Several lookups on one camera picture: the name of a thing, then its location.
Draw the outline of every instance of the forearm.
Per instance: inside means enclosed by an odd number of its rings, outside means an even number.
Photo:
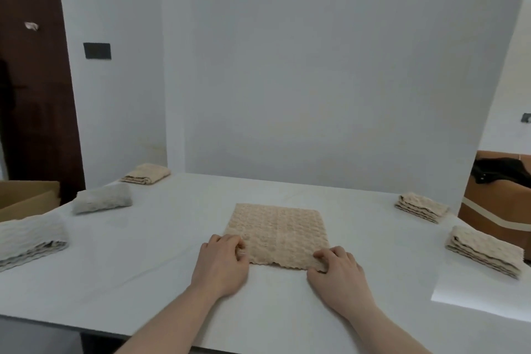
[[[371,354],[430,354],[378,308],[368,311],[361,318],[352,317],[350,324]]]
[[[131,337],[117,354],[188,354],[214,295],[188,288]]]

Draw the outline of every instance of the open cardboard box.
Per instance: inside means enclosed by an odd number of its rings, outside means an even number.
[[[59,182],[0,181],[0,222],[44,214],[60,202]]]

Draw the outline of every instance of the rolled towel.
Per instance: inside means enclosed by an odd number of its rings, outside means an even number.
[[[72,213],[81,214],[128,207],[133,204],[133,200],[129,186],[124,183],[116,183],[102,188],[82,190],[77,193],[72,204]]]
[[[516,279],[526,266],[522,248],[462,225],[452,228],[446,249]]]
[[[171,174],[165,166],[155,164],[141,164],[124,176],[120,181],[151,185]]]
[[[413,192],[400,195],[395,207],[436,224],[449,209],[445,204],[437,203],[428,197]]]
[[[69,245],[61,217],[53,212],[0,223],[0,272],[63,250]]]

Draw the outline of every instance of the black switch plate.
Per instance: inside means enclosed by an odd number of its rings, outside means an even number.
[[[85,57],[87,59],[106,59],[110,60],[110,44],[99,42],[83,42]]]

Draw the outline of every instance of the textured towel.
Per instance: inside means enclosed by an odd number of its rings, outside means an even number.
[[[522,248],[461,225],[452,228],[446,249],[514,278],[519,278],[526,266]]]
[[[225,234],[242,236],[251,263],[326,271],[313,257],[316,250],[329,248],[316,210],[237,203]]]
[[[60,251],[68,244],[63,221],[53,212],[0,223],[0,272]]]
[[[412,192],[400,195],[395,207],[437,224],[449,209],[447,205]]]
[[[120,181],[151,185],[171,174],[165,166],[155,164],[141,164],[124,176]]]
[[[72,213],[80,214],[98,210],[127,207],[133,204],[129,185],[118,183],[102,188],[82,190],[72,201]]]

